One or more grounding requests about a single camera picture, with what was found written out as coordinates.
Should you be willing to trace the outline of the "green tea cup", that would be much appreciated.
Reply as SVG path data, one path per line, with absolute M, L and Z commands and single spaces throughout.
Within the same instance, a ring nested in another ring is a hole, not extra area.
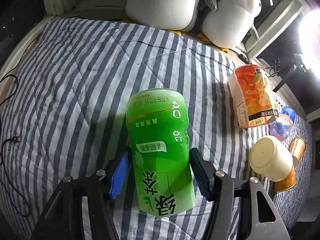
M 141 211 L 169 217 L 194 207 L 188 125 L 185 100 L 177 91 L 153 88 L 129 99 L 126 126 Z

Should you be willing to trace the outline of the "near copper paper cup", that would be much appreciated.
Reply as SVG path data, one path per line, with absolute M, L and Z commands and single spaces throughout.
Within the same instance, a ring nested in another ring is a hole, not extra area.
M 275 192 L 283 192 L 293 188 L 296 185 L 295 167 L 292 166 L 289 174 L 281 181 L 275 181 L 273 189 Z

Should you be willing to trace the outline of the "copper paper cup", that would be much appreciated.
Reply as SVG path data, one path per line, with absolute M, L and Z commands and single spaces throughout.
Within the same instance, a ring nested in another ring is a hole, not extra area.
M 298 163 L 299 163 L 300 159 L 302 158 L 303 153 L 305 151 L 305 147 L 306 147 L 305 141 L 304 141 L 304 139 L 302 139 L 300 137 L 295 137 L 290 142 L 289 152 L 292 154 L 294 167 L 298 166 Z
M 275 192 L 283 192 L 293 188 L 296 185 L 295 167 L 292 166 L 289 174 L 281 181 L 275 181 L 273 189 Z

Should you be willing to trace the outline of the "cream plastic cup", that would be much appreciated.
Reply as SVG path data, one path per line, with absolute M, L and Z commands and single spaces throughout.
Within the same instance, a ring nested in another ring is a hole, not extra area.
M 283 180 L 293 167 L 289 150 L 274 136 L 267 135 L 258 139 L 249 150 L 251 169 L 272 181 Z

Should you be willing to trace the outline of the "far copper paper cup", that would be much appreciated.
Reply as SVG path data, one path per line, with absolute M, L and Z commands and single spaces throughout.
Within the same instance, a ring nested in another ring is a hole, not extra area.
M 299 163 L 300 159 L 302 158 L 303 153 L 305 151 L 305 147 L 306 147 L 305 141 L 304 141 L 304 139 L 302 139 L 300 137 L 295 137 L 290 142 L 289 152 L 292 154 L 294 167 L 298 166 L 298 163 Z

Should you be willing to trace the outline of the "blue pink plastic cup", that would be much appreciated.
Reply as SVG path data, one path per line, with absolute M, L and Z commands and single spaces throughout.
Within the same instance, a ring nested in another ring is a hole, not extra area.
M 291 132 L 296 118 L 295 111 L 290 107 L 283 107 L 276 121 L 269 124 L 269 135 L 279 141 L 286 140 Z

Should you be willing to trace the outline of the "striped quilt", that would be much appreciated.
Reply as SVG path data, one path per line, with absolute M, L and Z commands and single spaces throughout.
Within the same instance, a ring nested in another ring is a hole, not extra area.
M 1 112 L 1 211 L 29 239 L 64 176 L 90 176 L 127 142 L 126 104 L 161 87 L 180 92 L 190 145 L 234 178 L 267 126 L 240 129 L 228 78 L 238 64 L 186 37 L 138 24 L 50 21 L 16 74 Z

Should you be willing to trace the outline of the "small plush penguin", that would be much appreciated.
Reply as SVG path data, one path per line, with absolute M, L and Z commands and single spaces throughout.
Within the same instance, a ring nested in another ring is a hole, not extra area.
M 254 19 L 261 7 L 261 0 L 218 0 L 203 21 L 201 35 L 221 49 L 239 45 L 247 33 L 259 41 Z

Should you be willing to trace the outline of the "large plush penguin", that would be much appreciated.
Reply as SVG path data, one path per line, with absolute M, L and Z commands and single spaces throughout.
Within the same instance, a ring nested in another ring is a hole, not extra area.
M 127 0 L 126 15 L 131 20 L 163 30 L 193 29 L 200 0 Z M 204 0 L 216 10 L 217 0 Z

